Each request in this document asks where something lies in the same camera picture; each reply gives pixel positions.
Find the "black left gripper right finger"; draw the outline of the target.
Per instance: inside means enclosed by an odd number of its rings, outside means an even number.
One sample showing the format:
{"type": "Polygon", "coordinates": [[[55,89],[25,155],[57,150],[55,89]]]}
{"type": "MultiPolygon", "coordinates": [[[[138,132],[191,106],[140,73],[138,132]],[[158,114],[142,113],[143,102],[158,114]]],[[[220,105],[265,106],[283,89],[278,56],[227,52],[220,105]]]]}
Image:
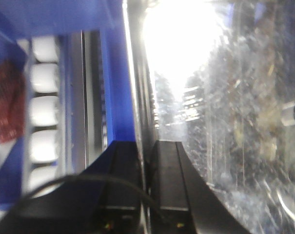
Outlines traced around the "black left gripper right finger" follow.
{"type": "Polygon", "coordinates": [[[151,212],[153,234],[247,234],[198,174],[181,142],[157,141],[149,162],[150,195],[170,224],[151,212]]]}

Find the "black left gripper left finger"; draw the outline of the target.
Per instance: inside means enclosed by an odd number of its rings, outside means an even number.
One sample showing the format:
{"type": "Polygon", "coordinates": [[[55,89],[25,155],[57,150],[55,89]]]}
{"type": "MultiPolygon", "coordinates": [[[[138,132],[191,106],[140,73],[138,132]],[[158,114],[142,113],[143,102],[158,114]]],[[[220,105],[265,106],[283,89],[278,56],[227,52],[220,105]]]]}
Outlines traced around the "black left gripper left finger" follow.
{"type": "Polygon", "coordinates": [[[141,189],[137,146],[113,141],[79,175],[50,182],[25,196],[0,220],[0,234],[103,232],[112,212],[139,216],[141,189]]]}

